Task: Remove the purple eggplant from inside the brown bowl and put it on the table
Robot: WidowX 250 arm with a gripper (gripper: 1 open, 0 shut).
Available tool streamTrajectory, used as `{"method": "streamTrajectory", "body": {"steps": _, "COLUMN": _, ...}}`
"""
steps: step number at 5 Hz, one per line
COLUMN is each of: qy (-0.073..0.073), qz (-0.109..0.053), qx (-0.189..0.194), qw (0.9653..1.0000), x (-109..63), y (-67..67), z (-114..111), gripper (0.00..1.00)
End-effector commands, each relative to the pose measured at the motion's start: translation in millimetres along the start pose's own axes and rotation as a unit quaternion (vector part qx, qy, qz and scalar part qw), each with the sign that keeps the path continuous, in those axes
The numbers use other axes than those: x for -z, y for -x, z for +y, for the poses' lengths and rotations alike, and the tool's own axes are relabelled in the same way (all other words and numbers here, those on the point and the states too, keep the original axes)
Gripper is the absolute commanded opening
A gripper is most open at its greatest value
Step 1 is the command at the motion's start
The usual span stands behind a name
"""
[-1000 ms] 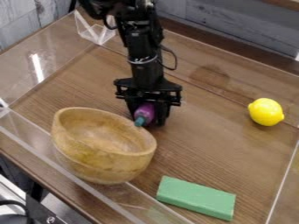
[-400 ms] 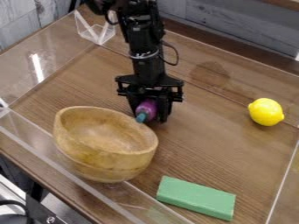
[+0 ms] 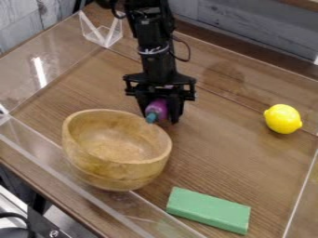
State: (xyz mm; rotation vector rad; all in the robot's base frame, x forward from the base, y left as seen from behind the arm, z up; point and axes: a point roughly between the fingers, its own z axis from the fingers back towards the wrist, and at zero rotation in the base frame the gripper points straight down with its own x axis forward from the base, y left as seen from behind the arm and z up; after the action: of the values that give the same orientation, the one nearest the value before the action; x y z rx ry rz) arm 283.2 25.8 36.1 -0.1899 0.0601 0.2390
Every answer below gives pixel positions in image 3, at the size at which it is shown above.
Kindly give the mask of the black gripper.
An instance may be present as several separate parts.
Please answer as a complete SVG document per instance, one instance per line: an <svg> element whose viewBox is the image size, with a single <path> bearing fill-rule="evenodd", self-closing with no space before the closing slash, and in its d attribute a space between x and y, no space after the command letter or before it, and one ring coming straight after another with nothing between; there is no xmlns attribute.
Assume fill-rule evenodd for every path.
<svg viewBox="0 0 318 238"><path fill-rule="evenodd" d="M173 52L140 51L144 72L126 74L126 94L137 98L142 114L153 98L169 98L169 118L173 124L184 114L184 100L196 99L197 79L178 72Z"/></svg>

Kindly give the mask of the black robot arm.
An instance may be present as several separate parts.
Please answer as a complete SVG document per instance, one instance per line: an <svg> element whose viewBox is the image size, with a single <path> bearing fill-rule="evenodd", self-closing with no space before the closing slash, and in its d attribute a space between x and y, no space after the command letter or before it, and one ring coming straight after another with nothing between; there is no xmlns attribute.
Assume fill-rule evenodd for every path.
<svg viewBox="0 0 318 238"><path fill-rule="evenodd" d="M170 120L180 122L185 103L197 98L197 79L178 72L177 62L190 61L176 55L176 19L169 0L124 0L125 14L117 12L120 0L96 0L114 16L128 19L133 37L138 41L138 54L144 72L126 74L126 95L134 96L149 123Z"/></svg>

